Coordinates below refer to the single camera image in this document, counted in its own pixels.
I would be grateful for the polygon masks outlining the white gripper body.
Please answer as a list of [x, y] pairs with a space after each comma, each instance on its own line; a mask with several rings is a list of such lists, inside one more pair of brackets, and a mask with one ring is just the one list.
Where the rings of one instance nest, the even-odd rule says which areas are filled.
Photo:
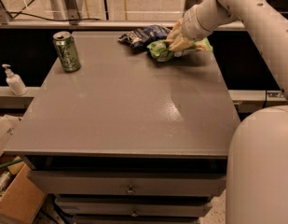
[[181, 33], [189, 40], [202, 40], [212, 33], [201, 26], [198, 11], [199, 5], [194, 5], [182, 17]]

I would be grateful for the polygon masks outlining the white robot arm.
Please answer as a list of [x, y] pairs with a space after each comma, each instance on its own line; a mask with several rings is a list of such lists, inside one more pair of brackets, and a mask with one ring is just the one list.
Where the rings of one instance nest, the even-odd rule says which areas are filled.
[[[267, 0], [203, 0], [168, 36], [189, 48], [221, 25], [241, 21], [263, 61], [220, 60], [224, 75], [247, 88], [280, 91], [288, 100], [288, 20]], [[226, 224], [288, 224], [288, 104], [262, 108], [234, 132], [226, 172]]]

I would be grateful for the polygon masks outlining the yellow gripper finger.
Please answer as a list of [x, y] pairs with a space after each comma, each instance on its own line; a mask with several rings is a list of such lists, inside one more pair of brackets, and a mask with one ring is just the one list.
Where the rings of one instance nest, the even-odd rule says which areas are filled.
[[177, 36], [169, 35], [168, 42], [170, 51], [181, 51], [191, 47], [194, 43], [194, 40], [188, 39], [184, 35], [177, 35]]
[[183, 23], [182, 19], [178, 20], [174, 24], [174, 26], [171, 29], [171, 31], [169, 32], [169, 34], [167, 35], [166, 42], [169, 45], [172, 45], [172, 44], [176, 45], [176, 44], [180, 44], [181, 43], [182, 38], [183, 38], [182, 23]]

